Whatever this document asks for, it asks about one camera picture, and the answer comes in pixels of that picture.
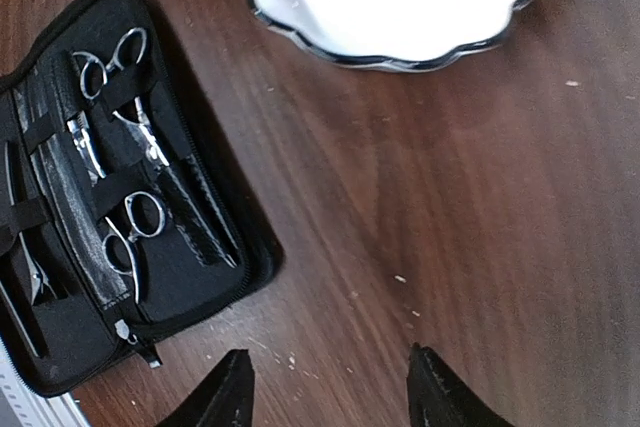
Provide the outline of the black hair clip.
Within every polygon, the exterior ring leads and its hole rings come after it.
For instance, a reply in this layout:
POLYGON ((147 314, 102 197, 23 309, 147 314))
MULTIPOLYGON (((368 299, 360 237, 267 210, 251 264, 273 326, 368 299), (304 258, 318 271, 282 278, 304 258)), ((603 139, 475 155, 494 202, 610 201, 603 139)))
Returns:
MULTIPOLYGON (((7 191, 10 206, 18 207, 19 192, 15 182, 13 168, 13 148, 10 141, 4 144, 4 165, 6 173, 7 191)), ((18 240, 25 256, 26 265, 30 277, 30 304, 35 307, 53 300, 61 300, 67 297, 64 287, 57 281, 51 281, 48 271, 41 265, 35 247, 38 243, 34 236, 28 232, 29 228, 21 229, 18 240)))

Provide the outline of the black zippered tool case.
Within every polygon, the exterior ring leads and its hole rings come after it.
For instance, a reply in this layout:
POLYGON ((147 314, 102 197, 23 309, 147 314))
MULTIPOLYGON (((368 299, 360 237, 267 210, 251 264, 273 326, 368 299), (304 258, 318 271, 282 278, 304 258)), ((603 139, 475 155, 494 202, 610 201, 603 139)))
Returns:
POLYGON ((74 0, 1 79, 1 338, 17 373, 43 397, 73 390, 137 355, 161 363, 159 342, 267 285, 277 240, 224 141, 190 102, 198 90, 147 0, 74 0), (180 166, 236 268, 201 265, 157 186, 159 169, 114 113, 136 119, 140 96, 169 164, 180 166), (7 191, 13 148, 19 204, 7 191), (136 243, 142 297, 102 251, 111 218, 129 232, 123 201, 147 190, 162 201, 163 232, 136 243), (33 307, 17 234, 67 297, 33 307))

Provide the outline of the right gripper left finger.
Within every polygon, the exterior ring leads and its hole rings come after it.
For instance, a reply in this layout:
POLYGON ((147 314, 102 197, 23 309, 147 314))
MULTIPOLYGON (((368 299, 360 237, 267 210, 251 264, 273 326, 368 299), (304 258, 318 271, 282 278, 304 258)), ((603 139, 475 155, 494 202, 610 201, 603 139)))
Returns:
POLYGON ((249 351, 232 349, 158 426, 250 427, 254 391, 249 351))

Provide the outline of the silver straight scissors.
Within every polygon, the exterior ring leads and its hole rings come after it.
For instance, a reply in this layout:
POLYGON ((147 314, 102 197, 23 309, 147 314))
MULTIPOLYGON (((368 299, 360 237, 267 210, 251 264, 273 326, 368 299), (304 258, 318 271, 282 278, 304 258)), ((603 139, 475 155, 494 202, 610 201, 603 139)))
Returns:
MULTIPOLYGON (((135 120, 118 112, 114 115, 124 123, 134 140, 141 146, 152 167, 167 167, 168 159, 153 132, 140 96, 134 98, 134 108, 135 120)), ((109 232, 102 241, 102 251, 112 270, 131 278, 134 302, 139 304, 142 297, 142 274, 136 243, 142 238, 159 236, 166 225, 167 212, 161 199, 147 190, 136 190, 128 194, 123 205, 130 224, 129 232, 123 233, 111 218, 105 217, 109 232)))

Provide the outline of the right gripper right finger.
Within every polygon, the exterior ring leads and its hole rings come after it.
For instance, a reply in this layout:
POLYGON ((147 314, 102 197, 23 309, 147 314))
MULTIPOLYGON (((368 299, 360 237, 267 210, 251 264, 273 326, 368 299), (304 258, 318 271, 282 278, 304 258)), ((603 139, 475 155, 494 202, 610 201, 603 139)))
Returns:
POLYGON ((512 424, 494 412, 430 347, 414 343, 409 355, 410 425, 473 427, 512 424))

